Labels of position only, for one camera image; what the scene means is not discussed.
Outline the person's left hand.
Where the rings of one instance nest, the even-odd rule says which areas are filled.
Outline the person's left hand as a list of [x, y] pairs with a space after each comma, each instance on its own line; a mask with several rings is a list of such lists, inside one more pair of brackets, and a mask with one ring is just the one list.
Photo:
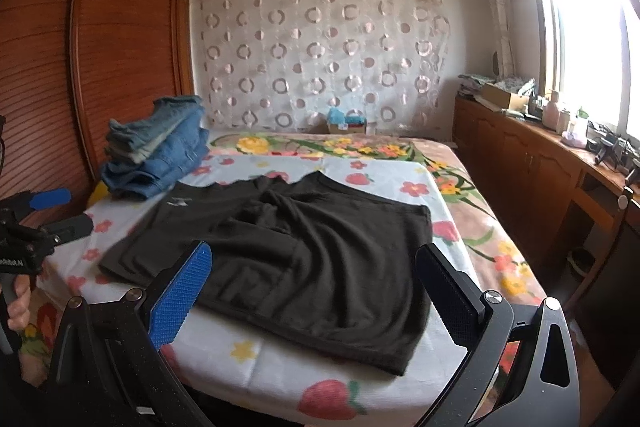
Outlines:
[[15, 277], [13, 290], [16, 298], [8, 304], [8, 325], [14, 332], [21, 332], [29, 324], [29, 305], [32, 291], [30, 290], [30, 278], [26, 274]]

